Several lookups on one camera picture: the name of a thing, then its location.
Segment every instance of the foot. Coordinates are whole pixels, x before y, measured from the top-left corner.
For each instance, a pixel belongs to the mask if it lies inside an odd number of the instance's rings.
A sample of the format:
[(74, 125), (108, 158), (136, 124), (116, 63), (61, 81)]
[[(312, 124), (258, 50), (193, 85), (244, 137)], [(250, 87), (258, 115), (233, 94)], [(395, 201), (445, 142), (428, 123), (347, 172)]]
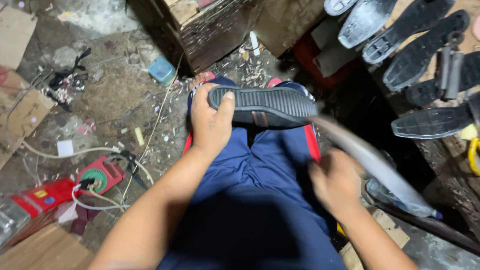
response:
[(198, 76), (195, 77), (195, 79), (188, 85), (188, 89), (190, 92), (193, 90), (193, 88), (197, 85), (199, 85), (201, 82), (209, 81), (211, 80), (211, 76), (209, 73), (202, 73)]

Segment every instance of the red stripe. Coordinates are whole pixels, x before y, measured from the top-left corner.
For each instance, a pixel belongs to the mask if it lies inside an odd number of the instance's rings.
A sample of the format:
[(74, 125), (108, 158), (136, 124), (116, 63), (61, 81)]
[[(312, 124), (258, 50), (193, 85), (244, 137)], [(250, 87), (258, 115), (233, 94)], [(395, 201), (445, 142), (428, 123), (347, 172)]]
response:
[(313, 132), (312, 125), (306, 125), (305, 127), (305, 137), (307, 139), (308, 150), (310, 151), (310, 156), (315, 162), (320, 162), (320, 149), (318, 148), (317, 138)]
[(190, 149), (190, 147), (192, 146), (192, 143), (193, 143), (193, 130), (191, 130), (190, 133), (188, 133), (187, 142), (185, 143), (185, 149), (183, 150), (182, 155), (185, 155), (188, 149)]

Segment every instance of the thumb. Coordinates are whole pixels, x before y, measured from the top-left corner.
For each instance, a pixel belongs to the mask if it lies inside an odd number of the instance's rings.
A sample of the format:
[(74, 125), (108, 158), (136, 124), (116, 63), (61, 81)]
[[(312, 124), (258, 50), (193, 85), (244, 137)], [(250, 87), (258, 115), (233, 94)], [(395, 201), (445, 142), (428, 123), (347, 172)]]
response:
[(231, 122), (235, 112), (235, 95), (233, 92), (227, 92), (218, 107), (217, 115), (225, 121)]

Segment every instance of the black sole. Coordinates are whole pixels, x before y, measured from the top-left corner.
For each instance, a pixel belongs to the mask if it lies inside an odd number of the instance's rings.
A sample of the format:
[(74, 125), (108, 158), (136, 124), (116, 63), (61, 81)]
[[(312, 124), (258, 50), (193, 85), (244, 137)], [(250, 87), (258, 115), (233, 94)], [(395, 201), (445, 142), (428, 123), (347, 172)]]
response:
[(351, 8), (358, 0), (325, 0), (325, 11), (330, 16), (339, 16)]
[(244, 89), (216, 86), (208, 94), (208, 104), (217, 110), (227, 92), (235, 95), (233, 122), (259, 127), (294, 128), (309, 124), (318, 115), (314, 100), (289, 87)]
[(407, 38), (434, 27), (454, 3), (454, 0), (415, 0), (391, 27), (363, 48), (363, 59), (370, 64), (382, 62)]
[(408, 44), (393, 60), (383, 81), (391, 91), (399, 91), (416, 82), (427, 71), (435, 52), (448, 42), (448, 35), (464, 32), (470, 25), (465, 10), (459, 10), (442, 19), (434, 28)]
[[(459, 92), (480, 85), (480, 51), (465, 55), (460, 74)], [(410, 104), (426, 106), (440, 98), (437, 79), (428, 80), (407, 89), (407, 100)]]
[(395, 136), (412, 139), (437, 139), (453, 135), (470, 124), (473, 118), (468, 104), (454, 108), (420, 110), (392, 122)]
[(360, 0), (340, 30), (338, 40), (351, 49), (375, 35), (388, 21), (398, 0)]

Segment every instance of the hand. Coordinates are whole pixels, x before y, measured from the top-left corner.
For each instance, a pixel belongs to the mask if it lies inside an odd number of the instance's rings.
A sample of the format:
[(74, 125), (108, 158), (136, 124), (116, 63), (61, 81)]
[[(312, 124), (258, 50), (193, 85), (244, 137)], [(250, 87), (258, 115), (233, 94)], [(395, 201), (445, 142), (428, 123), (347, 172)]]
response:
[(216, 158), (232, 135), (235, 96), (226, 93), (218, 110), (207, 102), (208, 93), (217, 84), (204, 84), (197, 89), (192, 103), (193, 147), (201, 149), (208, 158)]
[(331, 149), (320, 166), (313, 164), (310, 177), (315, 195), (337, 220), (361, 207), (360, 175), (363, 168), (344, 152)]

